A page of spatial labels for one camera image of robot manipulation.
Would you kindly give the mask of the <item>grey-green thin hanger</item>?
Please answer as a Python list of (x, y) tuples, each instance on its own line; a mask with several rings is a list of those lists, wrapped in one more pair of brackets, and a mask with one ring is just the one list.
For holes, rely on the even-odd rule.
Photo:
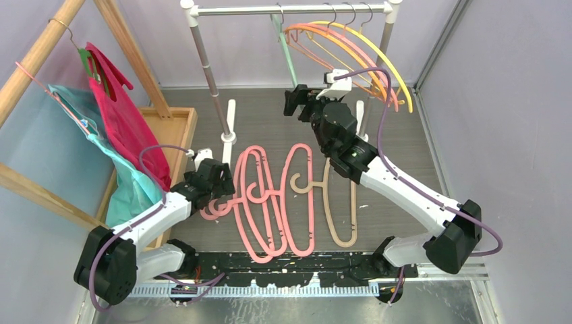
[(291, 54), (289, 52), (289, 45), (287, 44), (287, 40), (285, 37), (285, 34), (283, 33), (283, 24), (284, 24), (284, 13), (282, 10), (282, 6), (280, 5), (279, 2), (276, 2), (276, 5), (279, 7), (280, 9), (280, 14), (271, 14), (270, 15), (270, 20), (273, 24), (273, 27), (275, 29), (275, 34), (277, 35), (277, 38), (279, 40), (279, 44), (282, 48), (282, 52), (284, 54), (284, 58), (287, 64), (287, 69), (289, 72), (289, 77), (292, 83), (292, 87), (296, 87), (297, 85), (297, 76), (295, 73), (295, 68), (294, 68), (294, 64), (292, 62), (292, 57)]

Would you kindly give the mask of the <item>orange thin hanger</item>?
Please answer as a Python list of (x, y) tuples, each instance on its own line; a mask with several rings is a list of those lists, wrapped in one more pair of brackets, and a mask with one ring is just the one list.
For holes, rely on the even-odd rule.
[(397, 98), (396, 92), (391, 89), (391, 81), (389, 80), (389, 77), (385, 76), (382, 72), (377, 70), (369, 71), (368, 68), (374, 67), (373, 60), (367, 54), (365, 54), (365, 52), (361, 50), (361, 48), (359, 48), (356, 44), (354, 44), (354, 42), (348, 39), (345, 36), (345, 33), (346, 32), (353, 33), (358, 37), (362, 38), (362, 40), (365, 43), (368, 42), (368, 39), (363, 37), (359, 32), (356, 32), (355, 30), (352, 30), (350, 28), (346, 28), (345, 26), (341, 27), (343, 33), (339, 34), (338, 32), (333, 30), (333, 27), (337, 25), (338, 25), (337, 23), (329, 24), (328, 22), (318, 22), (318, 21), (310, 23), (293, 24), (284, 29), (283, 33), (285, 34), (287, 44), (289, 45), (289, 47), (303, 53), (305, 56), (309, 57), (310, 59), (313, 59), (315, 62), (319, 63), (320, 65), (330, 70), (333, 69), (334, 66), (325, 61), (323, 58), (317, 56), (317, 54), (311, 52), (307, 47), (301, 45), (299, 43), (299, 37), (305, 34), (311, 42), (313, 42), (316, 46), (325, 51), (326, 54), (330, 55), (332, 58), (337, 60), (338, 63), (348, 68), (349, 66), (346, 63), (344, 63), (341, 59), (336, 57), (333, 53), (331, 53), (320, 43), (318, 43), (317, 40), (315, 40), (315, 36), (316, 35), (321, 36), (322, 38), (338, 46), (341, 50), (346, 52), (346, 54), (352, 57), (362, 67), (362, 70), (360, 70), (357, 73), (359, 78), (364, 80), (366, 78), (364, 74), (368, 74), (369, 77), (371, 78), (371, 80), (368, 81), (368, 84), (370, 85), (369, 88), (366, 88), (365, 86), (362, 85), (358, 85), (357, 83), (355, 83), (355, 85), (357, 85), (362, 90), (365, 90), (368, 94), (372, 95), (373, 97), (377, 98), (380, 101), (383, 99), (389, 99), (390, 103), (395, 106), (396, 110), (398, 110), (399, 100)]

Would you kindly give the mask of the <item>yellow thin hanger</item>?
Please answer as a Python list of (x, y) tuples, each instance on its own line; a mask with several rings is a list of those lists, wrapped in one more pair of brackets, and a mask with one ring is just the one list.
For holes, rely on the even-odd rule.
[[(350, 39), (351, 36), (354, 36), (354, 38), (361, 40), (365, 45), (370, 47), (377, 54), (377, 61), (374, 62), (374, 65), (377, 65), (378, 67), (382, 67), (382, 66), (387, 67), (389, 69), (389, 71), (392, 73), (392, 75), (395, 77), (395, 79), (397, 80), (399, 88), (397, 90), (395, 90), (395, 92), (396, 92), (397, 98), (399, 100), (399, 106), (406, 104), (408, 112), (413, 113), (413, 101), (412, 101), (410, 92), (408, 91), (407, 86), (406, 86), (404, 80), (402, 79), (402, 77), (400, 76), (399, 72), (397, 71), (396, 67), (391, 63), (391, 61), (389, 60), (389, 58), (387, 57), (387, 55), (385, 53), (385, 51), (387, 49), (387, 45), (389, 43), (389, 38), (391, 37), (393, 25), (395, 23), (395, 20), (397, 19), (397, 13), (399, 11), (400, 4), (401, 4), (400, 1), (389, 1), (389, 5), (393, 8), (393, 11), (386, 17), (386, 22), (384, 25), (384, 30), (383, 30), (383, 35), (382, 35), (382, 40), (381, 40), (380, 46), (377, 47), (369, 38), (367, 38), (366, 36), (364, 36), (362, 34), (361, 30), (358, 30), (358, 31), (355, 30), (355, 31), (359, 32), (363, 37), (368, 39), (368, 42), (366, 42), (366, 43), (362, 40), (362, 38), (358, 37), (357, 35), (355, 35), (353, 33), (346, 32), (345, 36), (348, 39)], [(350, 28), (346, 25), (338, 24), (337, 26), (333, 27), (333, 30), (338, 32), (339, 34), (341, 34), (341, 33), (343, 33), (343, 30), (341, 29), (342, 26), (345, 26), (346, 28)]]

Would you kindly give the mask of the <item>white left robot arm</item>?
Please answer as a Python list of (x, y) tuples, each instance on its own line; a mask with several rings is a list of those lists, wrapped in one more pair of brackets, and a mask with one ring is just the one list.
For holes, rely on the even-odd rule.
[(195, 248), (178, 239), (159, 248), (147, 246), (167, 229), (185, 221), (208, 204), (235, 193), (228, 163), (205, 158), (195, 171), (164, 193), (160, 201), (138, 216), (113, 228), (98, 226), (85, 241), (74, 281), (86, 288), (93, 306), (113, 306), (125, 300), (135, 285), (169, 275), (187, 279), (196, 272)]

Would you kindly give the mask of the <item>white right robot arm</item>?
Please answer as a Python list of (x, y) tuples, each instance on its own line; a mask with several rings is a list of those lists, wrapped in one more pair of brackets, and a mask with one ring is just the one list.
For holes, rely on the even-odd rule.
[(446, 273), (460, 272), (482, 238), (481, 206), (443, 197), (380, 157), (357, 135), (358, 121), (349, 107), (319, 92), (305, 84), (286, 90), (284, 115), (300, 107), (298, 119), (311, 125), (320, 151), (340, 176), (391, 200), (426, 228), (424, 234), (386, 238), (375, 251), (376, 272), (391, 277), (404, 265), (425, 262)]

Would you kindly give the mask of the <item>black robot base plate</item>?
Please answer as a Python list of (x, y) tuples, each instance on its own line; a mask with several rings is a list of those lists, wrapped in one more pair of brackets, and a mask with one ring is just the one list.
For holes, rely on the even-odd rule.
[(267, 263), (257, 263), (246, 252), (197, 252), (191, 266), (169, 276), (184, 279), (209, 280), (224, 274), (221, 285), (277, 288), (306, 287), (313, 278), (321, 288), (352, 288), (367, 286), (371, 281), (387, 279), (394, 283), (398, 269), (386, 270), (374, 252), (313, 252), (296, 256), (286, 252)]

